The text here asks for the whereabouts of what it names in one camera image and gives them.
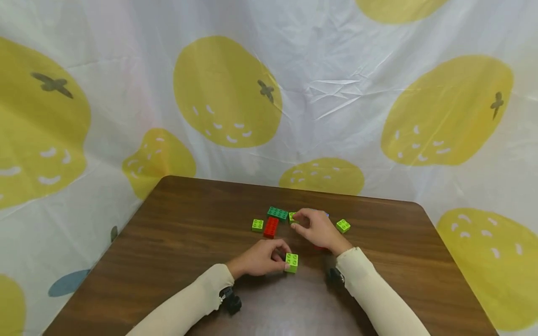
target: brown tabletop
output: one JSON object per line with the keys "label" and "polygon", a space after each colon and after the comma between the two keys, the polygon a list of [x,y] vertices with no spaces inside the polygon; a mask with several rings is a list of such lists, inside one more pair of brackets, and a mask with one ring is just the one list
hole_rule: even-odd
{"label": "brown tabletop", "polygon": [[[496,335],[426,213],[410,202],[165,177],[52,322],[46,335],[125,335],[215,263],[245,251],[269,206],[315,208],[350,224],[345,236],[416,312],[432,335]],[[367,316],[325,281],[330,258],[281,223],[299,255],[296,274],[243,277],[243,307],[202,318],[189,335],[372,335]]]}

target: yellow pear pattern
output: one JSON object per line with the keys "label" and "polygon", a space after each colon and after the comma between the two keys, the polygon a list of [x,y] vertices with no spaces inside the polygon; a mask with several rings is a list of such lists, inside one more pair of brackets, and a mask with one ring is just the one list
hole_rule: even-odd
{"label": "yellow pear pattern", "polygon": [[448,0],[355,0],[370,19],[403,24],[428,17]]}
{"label": "yellow pear pattern", "polygon": [[185,120],[224,147],[265,144],[280,124],[282,98],[274,76],[223,36],[201,38],[181,51],[174,92]]}
{"label": "yellow pear pattern", "polygon": [[90,106],[37,51],[0,38],[0,209],[57,192],[86,168]]}
{"label": "yellow pear pattern", "polygon": [[15,281],[0,274],[0,335],[22,335],[25,320],[23,290]]}
{"label": "yellow pear pattern", "polygon": [[466,55],[444,62],[398,97],[381,149],[403,165],[460,165],[495,131],[512,85],[510,68],[493,57]]}
{"label": "yellow pear pattern", "polygon": [[538,238],[521,224],[472,208],[446,212],[437,231],[495,328],[538,318]]}
{"label": "yellow pear pattern", "polygon": [[282,174],[282,188],[357,195],[364,186],[359,167],[339,158],[320,158],[301,163]]}
{"label": "yellow pear pattern", "polygon": [[123,161],[122,170],[136,196],[145,199],[164,176],[194,177],[196,162],[173,134],[164,128],[152,128],[138,151]]}

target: beige sleeve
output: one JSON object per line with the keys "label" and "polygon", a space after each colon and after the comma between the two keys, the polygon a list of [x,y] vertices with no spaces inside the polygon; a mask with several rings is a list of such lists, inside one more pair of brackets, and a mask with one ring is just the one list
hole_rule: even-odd
{"label": "beige sleeve", "polygon": [[233,285],[233,277],[224,264],[211,266],[192,284],[175,294],[148,316],[128,336],[184,335],[198,320],[221,305],[221,290]]}
{"label": "beige sleeve", "polygon": [[360,248],[342,253],[336,259],[336,268],[345,278],[346,289],[366,312],[379,336],[430,335]]}

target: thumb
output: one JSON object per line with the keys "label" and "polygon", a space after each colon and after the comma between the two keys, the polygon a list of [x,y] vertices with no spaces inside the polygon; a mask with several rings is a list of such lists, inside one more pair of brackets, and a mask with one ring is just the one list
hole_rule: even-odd
{"label": "thumb", "polygon": [[274,261],[272,263],[272,270],[271,271],[285,271],[289,268],[289,264],[285,261]]}
{"label": "thumb", "polygon": [[298,234],[300,234],[301,236],[305,237],[306,239],[308,239],[308,234],[309,234],[309,229],[305,228],[304,226],[300,225],[300,224],[297,224],[297,223],[293,223],[292,224],[292,229],[294,229]]}

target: fabric backdrop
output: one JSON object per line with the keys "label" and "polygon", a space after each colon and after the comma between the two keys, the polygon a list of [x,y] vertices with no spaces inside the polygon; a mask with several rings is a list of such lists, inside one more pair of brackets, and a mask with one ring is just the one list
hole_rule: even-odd
{"label": "fabric backdrop", "polygon": [[417,202],[499,332],[538,334],[537,12],[1,0],[0,334],[40,334],[169,174]]}

